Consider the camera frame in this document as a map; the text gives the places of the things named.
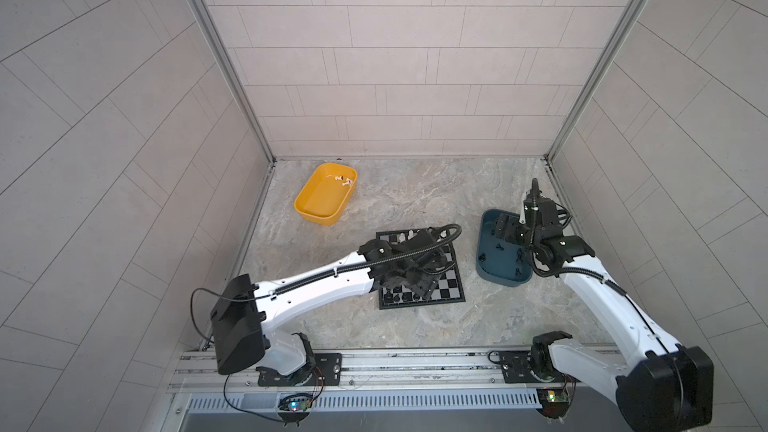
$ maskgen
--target orange tray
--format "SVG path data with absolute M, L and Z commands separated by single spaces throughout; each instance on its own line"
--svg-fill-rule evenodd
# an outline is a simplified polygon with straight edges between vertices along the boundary
M 293 207 L 306 220 L 322 226 L 335 224 L 357 187 L 357 170 L 328 162 L 316 168 Z

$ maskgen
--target yellow bin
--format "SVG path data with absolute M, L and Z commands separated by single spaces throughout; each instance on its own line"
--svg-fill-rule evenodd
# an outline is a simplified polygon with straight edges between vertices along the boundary
M 357 187 L 357 170 L 326 163 L 306 181 L 293 207 L 306 220 L 322 226 L 335 224 Z

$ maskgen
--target metal corner post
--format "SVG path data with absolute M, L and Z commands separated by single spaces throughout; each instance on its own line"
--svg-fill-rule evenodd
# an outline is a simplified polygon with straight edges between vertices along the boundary
M 264 136 L 264 131 L 261 130 L 261 127 L 259 126 L 259 123 L 256 120 L 256 114 L 254 113 L 254 108 L 251 106 L 250 102 L 248 101 L 248 97 L 245 94 L 243 85 L 240 83 L 240 80 L 237 78 L 237 73 L 235 72 L 235 68 L 232 65 L 232 61 L 230 60 L 229 56 L 226 53 L 224 42 L 221 40 L 221 36 L 219 35 L 218 30 L 216 29 L 216 25 L 214 24 L 213 18 L 210 16 L 208 8 L 205 5 L 205 1 L 204 0 L 187 0 L 187 2 L 189 2 L 190 8 L 192 9 L 192 12 L 195 15 L 195 18 L 197 19 L 197 23 L 200 25 L 200 28 L 203 31 L 203 35 L 205 36 L 207 42 L 211 46 L 211 50 L 214 53 L 216 62 L 218 62 L 219 65 L 221 66 L 221 72 L 224 74 L 224 79 L 226 80 L 227 85 L 232 90 L 235 100 L 237 101 L 237 104 L 240 106 L 241 110 L 245 111 L 245 116 L 248 119 L 248 123 L 251 129 L 254 130 L 254 133 L 256 134 L 256 138 L 259 139 L 259 145 L 264 150 L 264 153 L 266 154 L 266 158 L 268 158 L 270 162 L 274 162 L 275 156 L 272 153 L 272 150 L 270 149 L 270 144 L 266 140 L 266 137 Z
M 613 62 L 616 54 L 619 52 L 619 49 L 629 35 L 632 26 L 638 21 L 638 17 L 647 2 L 648 0 L 629 0 L 627 3 L 624 12 L 619 18 L 619 22 L 616 24 L 614 31 L 610 34 L 608 42 L 605 44 L 605 48 L 600 52 L 600 57 L 598 57 L 587 81 L 584 83 L 584 87 L 581 88 L 581 92 L 576 98 L 571 111 L 565 117 L 565 121 L 563 122 L 563 126 L 560 129 L 558 136 L 555 137 L 552 142 L 552 147 L 550 147 L 547 153 L 544 154 L 544 158 L 546 158 L 548 162 L 552 163 L 552 160 L 554 160 L 557 154 L 560 153 L 563 144 L 565 143 L 565 139 L 568 138 L 568 134 L 571 133 L 571 130 L 576 127 L 576 121 L 580 117 L 582 111 L 586 108 L 589 100 L 598 88 L 598 85 L 600 85 L 600 81 L 603 79 L 610 63 Z

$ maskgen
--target black mounting plate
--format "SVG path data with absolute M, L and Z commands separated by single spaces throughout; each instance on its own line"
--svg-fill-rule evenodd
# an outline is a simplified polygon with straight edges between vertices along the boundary
M 536 379 L 531 372 L 531 365 L 528 362 L 527 350 L 497 350 L 498 359 L 494 361 L 501 362 L 507 368 L 502 366 L 505 384 L 548 384 Z M 565 378 L 560 372 L 554 372 L 552 382 L 564 382 Z
M 341 381 L 341 354 L 315 354 L 317 368 L 320 369 L 322 376 L 326 379 L 326 386 L 339 385 Z M 338 366 L 339 372 L 333 369 Z M 303 384 L 295 384 L 294 387 L 311 386 L 315 383 L 315 375 L 308 377 Z M 259 387 L 289 387 L 291 386 L 288 377 L 280 375 L 276 370 L 262 370 L 259 376 Z

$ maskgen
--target tiled wall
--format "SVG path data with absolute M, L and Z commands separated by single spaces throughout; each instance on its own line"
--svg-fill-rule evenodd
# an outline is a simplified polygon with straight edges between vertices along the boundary
M 536 156 L 628 0 L 206 0 L 277 156 Z
M 266 168 L 186 0 L 0 0 L 0 429 L 138 430 Z
M 768 0 L 650 0 L 554 159 L 608 270 L 715 362 L 712 431 L 768 430 L 766 78 Z

